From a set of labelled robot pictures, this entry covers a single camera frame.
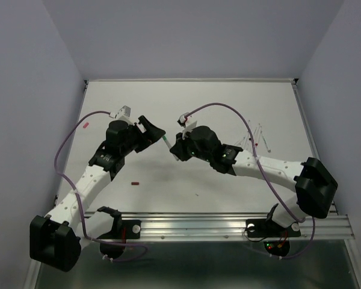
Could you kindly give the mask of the teal green cap marker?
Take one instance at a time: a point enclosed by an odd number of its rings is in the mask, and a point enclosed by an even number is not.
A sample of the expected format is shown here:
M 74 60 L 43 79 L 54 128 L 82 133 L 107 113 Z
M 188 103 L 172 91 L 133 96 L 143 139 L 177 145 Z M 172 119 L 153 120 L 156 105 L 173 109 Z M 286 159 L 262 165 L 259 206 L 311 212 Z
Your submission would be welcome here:
M 166 144 L 166 146 L 168 147 L 168 149 L 171 149 L 171 148 L 172 148 L 172 145 L 171 145 L 171 143 L 168 141 L 168 139 L 166 138 L 165 135 L 162 137 L 162 139 L 163 139 L 163 141 L 165 142 L 165 144 Z M 176 161 L 179 161 L 179 158 L 178 158 L 175 154 L 172 154 L 172 156 L 174 157 L 174 159 L 175 159 Z

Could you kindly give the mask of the grey cap marker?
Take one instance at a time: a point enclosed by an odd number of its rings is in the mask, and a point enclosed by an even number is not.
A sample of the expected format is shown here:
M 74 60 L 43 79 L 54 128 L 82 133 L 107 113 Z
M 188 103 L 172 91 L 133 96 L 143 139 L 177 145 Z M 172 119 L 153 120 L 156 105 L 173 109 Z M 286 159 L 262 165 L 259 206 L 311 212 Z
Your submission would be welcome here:
M 259 125 L 259 137 L 262 139 L 263 143 L 264 143 L 264 146 L 267 150 L 268 153 L 271 153 L 271 149 L 266 141 L 266 138 L 264 136 L 264 133 L 263 133 L 263 127 L 262 125 Z

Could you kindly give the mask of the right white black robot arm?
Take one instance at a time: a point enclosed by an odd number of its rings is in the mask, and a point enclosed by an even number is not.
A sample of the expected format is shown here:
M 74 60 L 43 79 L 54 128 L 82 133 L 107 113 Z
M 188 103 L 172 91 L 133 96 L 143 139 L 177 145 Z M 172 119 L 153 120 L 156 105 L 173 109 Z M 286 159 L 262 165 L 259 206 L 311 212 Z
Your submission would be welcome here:
M 264 180 L 279 202 L 265 219 L 265 228 L 272 235 L 306 217 L 325 219 L 338 189 L 334 177 L 317 158 L 296 162 L 255 156 L 241 147 L 223 144 L 207 126 L 178 133 L 170 152 L 180 161 L 206 161 L 222 174 Z

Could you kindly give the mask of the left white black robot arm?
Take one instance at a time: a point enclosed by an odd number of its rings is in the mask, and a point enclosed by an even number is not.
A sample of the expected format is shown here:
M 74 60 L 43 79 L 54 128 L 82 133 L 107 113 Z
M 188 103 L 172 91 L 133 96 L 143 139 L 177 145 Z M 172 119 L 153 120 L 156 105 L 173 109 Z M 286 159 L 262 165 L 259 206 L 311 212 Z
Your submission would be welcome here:
M 62 173 L 72 189 L 47 215 L 33 218 L 29 227 L 30 258 L 64 272 L 71 270 L 82 250 L 81 238 L 75 234 L 78 225 L 82 226 L 84 239 L 102 244 L 103 240 L 87 234 L 85 210 L 119 173 L 128 154 L 147 149 L 165 134 L 144 116 L 137 123 L 127 117 L 110 122 L 106 139 L 89 160 L 80 180 L 73 183 Z

